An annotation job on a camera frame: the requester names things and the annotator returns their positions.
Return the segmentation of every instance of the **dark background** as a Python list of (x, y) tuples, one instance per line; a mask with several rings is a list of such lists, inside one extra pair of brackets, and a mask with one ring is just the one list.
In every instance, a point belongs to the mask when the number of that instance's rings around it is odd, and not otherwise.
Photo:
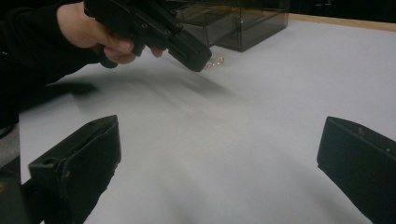
[(290, 13), (396, 22), (396, 0), (290, 0)]

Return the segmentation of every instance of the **finger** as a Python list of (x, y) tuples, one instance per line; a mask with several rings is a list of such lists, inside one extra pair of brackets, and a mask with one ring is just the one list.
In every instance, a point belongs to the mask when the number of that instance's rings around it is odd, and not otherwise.
[(163, 56), (163, 51), (160, 49), (156, 49), (156, 48), (151, 48), (151, 53), (152, 55), (154, 55), (154, 57), (159, 58), (161, 56)]
[(104, 53), (110, 61), (120, 64), (131, 63), (136, 58), (131, 52), (123, 53), (111, 48), (104, 48)]
[(99, 44), (120, 52), (129, 53), (134, 48), (134, 42), (132, 40), (113, 35), (106, 27), (99, 23), (93, 30), (92, 35)]

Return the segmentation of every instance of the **table surface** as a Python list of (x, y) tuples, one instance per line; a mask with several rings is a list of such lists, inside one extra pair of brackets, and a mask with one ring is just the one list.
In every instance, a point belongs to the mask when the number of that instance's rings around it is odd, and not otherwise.
[(244, 53), (212, 51), (225, 63), (201, 73), (144, 51), (46, 88), (21, 113), (22, 180), (116, 114), (122, 162), (86, 223), (370, 223), (316, 157), (328, 116), (396, 139), (396, 33), (291, 20)]
[(297, 20), (297, 21), (312, 21), (312, 22), (329, 23), (329, 24), (396, 32), (396, 23), (393, 22), (359, 21), (359, 20), (340, 19), (340, 18), (332, 18), (332, 17), (310, 16), (310, 15), (302, 15), (302, 14), (294, 14), (294, 13), (289, 14), (289, 19)]

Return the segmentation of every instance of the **clear plastic box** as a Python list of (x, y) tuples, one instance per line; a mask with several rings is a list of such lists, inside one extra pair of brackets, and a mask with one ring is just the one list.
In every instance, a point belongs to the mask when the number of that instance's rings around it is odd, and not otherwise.
[(285, 29), (290, 0), (202, 0), (178, 2), (177, 18), (207, 46), (245, 51)]

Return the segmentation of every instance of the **black sleeve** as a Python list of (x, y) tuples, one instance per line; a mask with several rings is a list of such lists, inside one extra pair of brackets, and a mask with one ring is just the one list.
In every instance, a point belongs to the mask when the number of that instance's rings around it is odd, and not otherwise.
[(79, 49), (62, 35), (56, 18), (60, 4), (14, 9), (5, 15), (1, 27), (5, 51), (23, 66), (45, 74), (47, 82), (74, 73), (87, 63), (97, 63), (90, 49)]
[(62, 35), (56, 11), (63, 1), (45, 7), (19, 7), (0, 21), (0, 128), (18, 117), (23, 91), (41, 88), (88, 63), (98, 63), (90, 49), (71, 45)]

